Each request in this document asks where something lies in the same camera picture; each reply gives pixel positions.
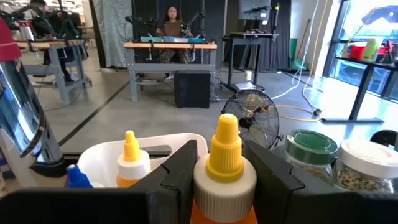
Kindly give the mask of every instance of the yellow nozzle cap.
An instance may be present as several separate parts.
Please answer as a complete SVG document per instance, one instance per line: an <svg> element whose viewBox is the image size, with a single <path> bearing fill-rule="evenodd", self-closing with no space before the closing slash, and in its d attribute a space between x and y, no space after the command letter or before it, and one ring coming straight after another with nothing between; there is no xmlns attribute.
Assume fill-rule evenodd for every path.
<svg viewBox="0 0 398 224"><path fill-rule="evenodd" d="M134 135L134 131L126 131L126 141L124 142L124 156L123 160L127 162L134 162L141 157L138 141Z"/></svg>
<svg viewBox="0 0 398 224"><path fill-rule="evenodd" d="M206 161L206 173L218 182L234 182L243 175L242 139L239 137L238 119L232 114L223 114L218 119Z"/></svg>

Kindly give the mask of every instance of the black speaker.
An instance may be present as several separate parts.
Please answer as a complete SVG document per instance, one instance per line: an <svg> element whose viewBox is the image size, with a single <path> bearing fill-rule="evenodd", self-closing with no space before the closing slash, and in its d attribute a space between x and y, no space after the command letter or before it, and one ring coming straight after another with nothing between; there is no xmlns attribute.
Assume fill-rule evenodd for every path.
<svg viewBox="0 0 398 224"><path fill-rule="evenodd" d="M210 72L184 70L174 75L174 99L178 108L209 108Z"/></svg>

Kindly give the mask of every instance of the concrete floor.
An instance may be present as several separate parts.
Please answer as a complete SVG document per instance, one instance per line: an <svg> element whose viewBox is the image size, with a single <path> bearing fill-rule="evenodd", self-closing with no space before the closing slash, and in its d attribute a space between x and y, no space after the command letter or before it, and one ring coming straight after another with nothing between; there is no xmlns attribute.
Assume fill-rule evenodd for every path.
<svg viewBox="0 0 398 224"><path fill-rule="evenodd" d="M63 106L57 90L45 88L40 90L39 100L44 110L50 110L46 112L46 115L57 140L64 139L109 97L119 89L122 88L122 90L62 145L63 152L83 152L101 142L124 139L124 132L129 129L133 130L139 138L161 134L197 133L205 137L210 145L218 116L225 102L212 103L210 109L178 109L174 105L173 91L164 85L146 86L139 101L134 103L131 101L129 86L123 88L129 80L127 71L102 70L100 72L96 49L89 49L89 54L89 59L83 63L86 74L93 81L93 86L88 90L87 95L80 94L80 90L75 90L72 98L76 100L71 106L51 110ZM34 54L28 53L23 56L25 64L37 64L41 61L42 59L38 59ZM226 80L226 73L220 74L222 79ZM41 78L32 78L32 81L34 80L41 81ZM236 73L233 81L243 81L243 74ZM265 87L267 95L273 97L291 88L292 78L283 73L262 73L259 76L259 84ZM355 87L334 79L318 79L311 81L310 84L314 88L307 90L306 96L318 108L323 109L327 106L323 112L324 117L348 117L356 94ZM275 99L275 104L298 106L310 110L310 106L301 94L303 86L304 84L300 83L298 88ZM227 90L219 94L225 98L232 95ZM397 109L397 104L367 94L359 117L377 116L385 121L384 124L325 125L321 122L301 122L281 118L279 133L286 135L294 129L309 129L326 134L337 143L344 139L369 139L376 131L398 129L398 121L394 119L394 112L398 111ZM279 114L314 119L310 114L299 110L281 108Z"/></svg>

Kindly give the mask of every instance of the fan grille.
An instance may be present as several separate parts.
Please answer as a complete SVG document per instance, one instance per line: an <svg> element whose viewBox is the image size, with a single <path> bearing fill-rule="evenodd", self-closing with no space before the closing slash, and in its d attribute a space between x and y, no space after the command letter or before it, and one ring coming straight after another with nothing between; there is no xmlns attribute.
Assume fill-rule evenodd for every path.
<svg viewBox="0 0 398 224"><path fill-rule="evenodd" d="M235 115L240 137L266 149L275 143L279 132L279 114L274 102L258 90L243 90L225 104L223 113Z"/></svg>

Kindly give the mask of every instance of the monitor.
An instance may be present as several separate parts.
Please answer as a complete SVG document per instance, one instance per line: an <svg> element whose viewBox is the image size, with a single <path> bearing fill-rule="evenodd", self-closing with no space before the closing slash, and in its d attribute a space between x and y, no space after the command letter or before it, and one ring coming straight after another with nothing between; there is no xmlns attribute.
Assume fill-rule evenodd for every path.
<svg viewBox="0 0 398 224"><path fill-rule="evenodd" d="M268 21L271 0L239 0L239 19Z"/></svg>

